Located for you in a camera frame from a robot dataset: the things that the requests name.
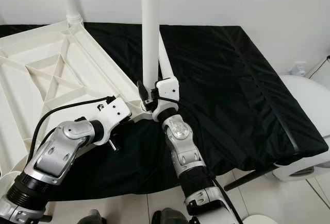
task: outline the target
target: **white pole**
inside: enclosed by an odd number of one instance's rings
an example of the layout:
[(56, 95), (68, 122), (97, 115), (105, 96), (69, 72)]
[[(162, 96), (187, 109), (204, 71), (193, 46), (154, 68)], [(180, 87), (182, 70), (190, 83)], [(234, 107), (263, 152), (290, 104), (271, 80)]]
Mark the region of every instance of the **white pole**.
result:
[(64, 0), (65, 9), (67, 12), (67, 20), (70, 25), (83, 22), (83, 19), (79, 13), (77, 2), (78, 0)]
[(142, 0), (143, 85), (150, 90), (158, 80), (159, 0)]
[(159, 64), (163, 79), (174, 77), (172, 67), (170, 64), (169, 56), (167, 55), (164, 41), (159, 33)]

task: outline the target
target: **tiled floor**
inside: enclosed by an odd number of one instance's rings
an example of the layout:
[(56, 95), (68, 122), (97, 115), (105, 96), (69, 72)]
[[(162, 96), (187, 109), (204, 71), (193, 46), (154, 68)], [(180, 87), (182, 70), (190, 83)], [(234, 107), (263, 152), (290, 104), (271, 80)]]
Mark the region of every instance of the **tiled floor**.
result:
[[(246, 172), (230, 171), (218, 177), (222, 185)], [(309, 179), (321, 197), (329, 203), (330, 174)], [(242, 218), (253, 214), (270, 216), (280, 224), (328, 223), (330, 210), (305, 181), (280, 182), (260, 177), (228, 192)], [(125, 195), (98, 200), (57, 202), (50, 205), (52, 223), (77, 223), (90, 209), (98, 209), (108, 224), (148, 224), (156, 210), (171, 207), (188, 213), (179, 187), (148, 195)]]

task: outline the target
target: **white mounting plate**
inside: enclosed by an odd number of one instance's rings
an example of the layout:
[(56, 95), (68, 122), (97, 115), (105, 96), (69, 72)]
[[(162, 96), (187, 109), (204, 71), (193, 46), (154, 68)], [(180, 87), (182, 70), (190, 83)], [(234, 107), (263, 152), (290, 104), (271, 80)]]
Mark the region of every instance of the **white mounting plate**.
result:
[[(140, 100), (137, 87), (83, 25), (63, 21), (0, 38), (0, 180), (23, 170), (35, 126), (47, 111), (112, 95), (131, 104)], [(97, 105), (52, 114), (38, 142), (62, 121), (95, 116)]]

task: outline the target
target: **black fabric cover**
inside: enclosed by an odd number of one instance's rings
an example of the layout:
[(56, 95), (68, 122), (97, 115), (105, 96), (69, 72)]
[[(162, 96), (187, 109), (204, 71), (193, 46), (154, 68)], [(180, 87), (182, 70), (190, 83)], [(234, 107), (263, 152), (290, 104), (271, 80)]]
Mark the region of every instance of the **black fabric cover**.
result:
[[(0, 26), (0, 35), (33, 27)], [(86, 23), (86, 30), (133, 81), (142, 79), (141, 25)], [(279, 76), (239, 26), (161, 26), (181, 108), (206, 164), (221, 175), (290, 163), (328, 146)], [(157, 123), (140, 121), (109, 145), (78, 158), (53, 200), (152, 193), (178, 185)]]

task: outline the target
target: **white wall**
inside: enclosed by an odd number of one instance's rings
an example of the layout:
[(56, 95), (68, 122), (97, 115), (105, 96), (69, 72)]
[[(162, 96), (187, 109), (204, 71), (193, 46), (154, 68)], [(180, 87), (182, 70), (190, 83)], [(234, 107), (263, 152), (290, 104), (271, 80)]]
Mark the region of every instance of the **white wall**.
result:
[[(89, 22), (141, 23), (140, 0), (80, 0)], [(161, 0), (163, 24), (241, 25), (279, 72), (330, 54), (329, 0)], [(59, 0), (0, 0), (0, 23), (64, 20)]]

